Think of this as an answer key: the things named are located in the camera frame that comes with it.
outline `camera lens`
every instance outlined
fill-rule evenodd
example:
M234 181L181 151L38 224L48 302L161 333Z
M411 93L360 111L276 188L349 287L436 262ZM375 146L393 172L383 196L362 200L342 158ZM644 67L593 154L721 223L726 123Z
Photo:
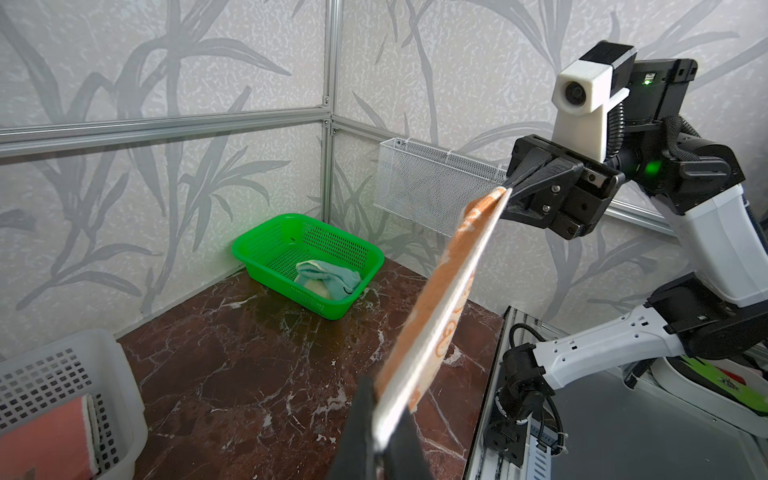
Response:
M573 105L583 105L587 101L587 92L580 83L572 81L565 85L565 100Z

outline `wallpaper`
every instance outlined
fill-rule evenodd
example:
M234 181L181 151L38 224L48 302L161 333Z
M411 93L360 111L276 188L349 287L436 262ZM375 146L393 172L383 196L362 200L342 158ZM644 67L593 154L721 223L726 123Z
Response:
M0 2L0 126L322 102L325 2Z
M756 214L768 210L768 3L762 0L346 2L337 114L508 163L549 136L556 74L602 39L638 59L699 62L681 114L731 146ZM627 185L618 198L647 207Z
M232 273L235 238L313 207L320 128L144 145L161 200L137 171L137 148L0 167L0 355L82 329L119 333Z
M448 237L373 205L379 144L340 131L334 149L332 223L429 276ZM628 312L688 272L673 237L612 217L568 242L550 230L500 220L469 298L499 314L513 305L575 333Z

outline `blue cloth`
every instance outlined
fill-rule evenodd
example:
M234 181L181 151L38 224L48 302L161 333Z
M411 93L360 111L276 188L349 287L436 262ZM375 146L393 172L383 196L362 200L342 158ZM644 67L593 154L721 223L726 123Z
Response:
M330 300L344 300L360 284L359 273L320 260L297 263L296 271L296 283Z

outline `green plastic basket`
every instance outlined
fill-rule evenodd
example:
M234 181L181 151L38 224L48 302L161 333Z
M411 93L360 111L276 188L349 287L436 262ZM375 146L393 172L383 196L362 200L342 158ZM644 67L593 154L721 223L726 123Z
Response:
M328 320L343 317L384 264L376 245L299 214L278 215L244 233L232 245L232 254L245 263L252 279ZM349 268L362 281L344 300L328 300L294 282L296 264L305 260Z

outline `white plastic basket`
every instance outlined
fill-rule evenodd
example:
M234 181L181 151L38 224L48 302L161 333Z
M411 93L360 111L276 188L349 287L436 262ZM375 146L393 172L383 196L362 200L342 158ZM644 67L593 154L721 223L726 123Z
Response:
M94 397L97 478L130 480L147 423L123 349L103 329L85 330L0 363L0 436L86 393Z
M413 140L380 145L373 204L448 237L470 201L507 179L505 169Z

